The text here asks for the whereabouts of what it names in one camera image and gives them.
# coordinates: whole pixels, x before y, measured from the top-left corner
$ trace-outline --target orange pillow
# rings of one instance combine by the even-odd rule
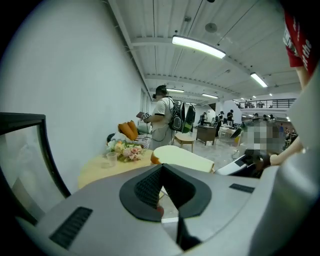
[[[127,136],[131,141],[134,141],[136,139],[134,132],[131,130],[131,128],[129,127],[129,125],[126,122],[118,124],[118,127],[119,127],[120,131],[125,136]]]
[[[135,136],[134,139],[136,139],[138,137],[138,129],[136,127],[135,122],[131,120],[130,122],[128,122],[128,125],[129,125],[131,131],[133,131],[133,134]]]

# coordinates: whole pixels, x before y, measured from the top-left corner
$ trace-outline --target cushion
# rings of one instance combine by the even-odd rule
[[[135,122],[131,120],[130,122],[128,122],[128,125],[129,125],[131,131],[133,131],[133,134],[135,137],[134,139],[136,139],[138,137],[138,130],[137,130]]]
[[[134,134],[134,132],[131,130],[131,128],[129,127],[129,125],[126,122],[118,124],[118,128],[130,140],[132,140],[132,141],[135,140],[135,138],[136,138],[135,134]]]
[[[147,134],[140,134],[133,142],[140,144],[143,149],[148,149],[150,141],[151,141],[151,138],[148,137]]]

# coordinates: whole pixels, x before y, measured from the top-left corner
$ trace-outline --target round table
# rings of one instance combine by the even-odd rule
[[[187,133],[177,132],[174,138],[181,145],[181,148],[183,144],[191,144],[191,152],[194,152],[195,137],[189,136]]]
[[[106,178],[109,176],[121,174],[133,169],[153,165],[151,163],[152,150],[146,149],[141,160],[121,162],[118,161],[115,166],[108,167],[108,160],[105,156],[98,155],[90,159],[81,169],[78,176],[78,188],[81,189],[85,185]]]

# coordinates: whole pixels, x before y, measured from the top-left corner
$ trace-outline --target fluorescent light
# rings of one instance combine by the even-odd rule
[[[262,79],[256,73],[252,73],[251,77],[254,80],[256,80],[262,87],[268,87],[268,85],[266,85],[266,83],[264,81],[262,81]]]
[[[218,99],[217,96],[213,96],[213,95],[209,95],[209,94],[205,94],[205,93],[202,93],[202,96],[209,97],[209,98],[214,98],[214,99]]]
[[[186,46],[190,47],[193,49],[197,49],[199,51],[205,52],[207,54],[216,56],[220,59],[222,59],[226,54],[222,51],[219,50],[209,44],[206,44],[204,42],[200,42],[191,38],[183,37],[183,36],[177,36],[174,35],[172,38],[172,43],[174,45],[180,45],[180,46]]]
[[[169,92],[175,92],[175,93],[183,93],[184,90],[178,90],[178,89],[166,89]]]

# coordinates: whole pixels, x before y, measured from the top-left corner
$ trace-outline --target railing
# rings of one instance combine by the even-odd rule
[[[272,109],[272,108],[290,108],[292,103],[295,102],[295,98],[283,98],[283,99],[266,99],[266,100],[253,100],[246,102],[233,102],[239,109]]]

